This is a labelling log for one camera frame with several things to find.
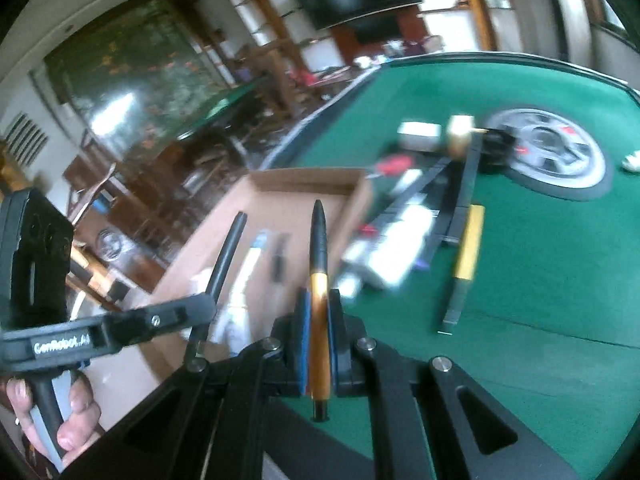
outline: green table in background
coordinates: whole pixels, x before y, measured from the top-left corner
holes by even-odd
[[[370,166],[402,121],[522,105],[576,121],[615,164],[640,148],[640,107],[616,86],[526,64],[430,61],[380,70],[295,165]],[[616,170],[609,194],[569,202],[479,176],[474,202],[486,207],[481,253],[453,336],[436,329],[454,248],[397,292],[366,290],[345,311],[401,354],[451,357],[581,478],[596,478],[640,413],[640,178]],[[308,399],[292,405],[309,416]],[[372,456],[366,399],[334,399],[330,415],[325,431]]]

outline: black pen tip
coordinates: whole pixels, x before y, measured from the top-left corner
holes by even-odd
[[[311,216],[311,239],[309,247],[310,273],[327,272],[326,218],[322,202],[316,200]]]

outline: cardboard box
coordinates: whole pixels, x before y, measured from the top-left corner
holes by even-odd
[[[365,170],[347,168],[290,168],[256,171],[243,177],[205,218],[182,248],[174,263],[158,283],[151,303],[174,300],[190,293],[190,280],[212,267],[231,223],[239,211],[248,215],[238,250],[220,295],[224,304],[244,256],[260,230],[270,236],[246,286],[246,300],[252,325],[273,322],[293,311],[296,291],[306,285],[309,268],[311,213],[316,199],[322,200],[327,222],[330,280],[340,266],[340,258],[353,232],[359,227],[372,202],[372,187]],[[273,246],[278,235],[287,233],[284,247],[286,275],[281,288],[282,302],[270,303]],[[169,334],[141,345],[156,376],[163,380],[182,364],[185,340]],[[208,344],[210,361],[226,357],[226,348]]]

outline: black pen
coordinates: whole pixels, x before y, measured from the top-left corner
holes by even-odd
[[[314,420],[328,420],[327,400],[331,394],[331,368],[327,335],[327,246],[326,219],[322,202],[316,200],[311,217],[309,247],[309,285],[311,293],[311,338],[309,345],[309,393]]]

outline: gray wheel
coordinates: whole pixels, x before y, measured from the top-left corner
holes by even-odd
[[[547,110],[510,108],[490,116],[487,128],[517,137],[505,174],[537,192],[567,200],[592,200],[608,193],[612,165],[581,126]]]

